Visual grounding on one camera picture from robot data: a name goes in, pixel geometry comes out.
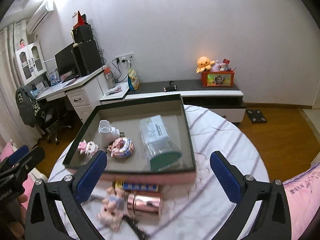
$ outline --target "rose gold cylinder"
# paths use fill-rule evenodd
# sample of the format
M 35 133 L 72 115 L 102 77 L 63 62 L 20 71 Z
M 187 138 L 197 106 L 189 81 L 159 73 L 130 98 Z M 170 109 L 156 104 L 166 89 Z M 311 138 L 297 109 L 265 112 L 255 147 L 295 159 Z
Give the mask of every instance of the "rose gold cylinder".
M 161 197 L 130 193 L 127 208 L 131 216 L 159 217 L 161 214 Z

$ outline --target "black cable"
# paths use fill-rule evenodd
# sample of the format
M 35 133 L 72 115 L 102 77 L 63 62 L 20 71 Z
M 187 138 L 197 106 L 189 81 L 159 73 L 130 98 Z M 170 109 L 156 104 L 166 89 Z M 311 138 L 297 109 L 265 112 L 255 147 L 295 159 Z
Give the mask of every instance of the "black cable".
M 93 37 L 94 37 L 94 39 L 95 39 L 95 41 L 96 41 L 97 47 L 98 47 L 98 52 L 99 52 L 101 64 L 102 64 L 102 65 L 105 65 L 105 64 L 107 63 L 107 60 L 103 57 L 104 50 L 99 48 L 99 44 L 98 44 L 97 38 L 96 38 L 96 36 L 94 36 L 94 34 L 93 34 L 93 28 L 91 28 L 91 32 L 92 32 L 92 35 L 93 35 Z
M 123 80 L 125 80 L 125 79 L 127 78 L 127 76 L 129 75 L 129 71 L 130 71 L 130 69 L 131 69 L 131 59 L 129 60 L 129 63 L 130 63 L 130 68 L 129 68 L 129 70 L 128 70 L 127 75 L 125 76 L 125 78 L 124 78 Z
M 119 74 L 115 77 L 115 80 L 116 80 L 116 81 L 117 81 L 117 79 L 120 78 L 121 75 L 122 75 L 121 70 L 120 70 L 120 68 L 119 68 L 119 64 L 117 63 L 117 65 L 118 65 L 118 67 L 117 67 L 115 64 L 113 64 L 113 66 L 115 66 L 115 68 L 119 71 Z

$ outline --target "white desk drawer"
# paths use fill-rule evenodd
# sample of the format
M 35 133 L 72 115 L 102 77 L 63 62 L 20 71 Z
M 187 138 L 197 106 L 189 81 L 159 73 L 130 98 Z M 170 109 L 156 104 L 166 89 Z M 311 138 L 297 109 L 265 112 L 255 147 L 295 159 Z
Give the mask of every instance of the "white desk drawer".
M 87 121 L 88 117 L 90 116 L 93 108 L 92 106 L 78 106 L 75 107 L 75 111 L 77 112 L 79 118 L 83 123 Z
M 88 106 L 91 104 L 84 89 L 78 89 L 74 92 L 69 92 L 67 93 L 67 96 L 73 107 Z
M 229 122 L 242 122 L 245 113 L 245 108 L 217 108 L 209 110 L 227 119 Z
M 65 93 L 65 92 L 60 92 L 60 93 L 55 94 L 55 95 L 53 95 L 53 96 L 47 97 L 46 99 L 47 99 L 47 101 L 49 102 L 49 101 L 52 101 L 52 100 L 55 100 L 55 99 L 58 99 L 58 98 L 63 98 L 63 97 L 65 97 L 65 96 L 66 96 L 66 93 Z

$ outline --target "black speaker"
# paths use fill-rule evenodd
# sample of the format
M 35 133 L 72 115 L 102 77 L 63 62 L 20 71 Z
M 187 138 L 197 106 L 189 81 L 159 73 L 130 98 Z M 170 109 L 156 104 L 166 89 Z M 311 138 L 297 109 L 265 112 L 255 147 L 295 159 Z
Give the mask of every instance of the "black speaker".
M 73 29 L 72 32 L 75 43 L 93 40 L 93 34 L 90 24 L 80 25 L 77 28 Z
M 76 68 L 80 76 L 86 76 L 102 67 L 100 54 L 95 40 L 75 46 L 72 50 Z

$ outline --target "computer monitor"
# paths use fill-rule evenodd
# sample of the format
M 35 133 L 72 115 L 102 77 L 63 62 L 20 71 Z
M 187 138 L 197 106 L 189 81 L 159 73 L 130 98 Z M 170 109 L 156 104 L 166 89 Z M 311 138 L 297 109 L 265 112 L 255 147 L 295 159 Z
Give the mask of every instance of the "computer monitor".
M 61 50 L 55 55 L 56 64 L 57 64 L 57 68 L 60 76 L 70 71 L 75 72 L 70 76 L 68 76 L 64 80 L 64 82 L 71 80 L 73 78 L 76 78 L 78 76 L 76 62 L 71 52 L 73 49 L 73 44 L 74 43 L 71 43 L 70 45 L 68 45 L 67 47 L 65 47 L 63 50 Z

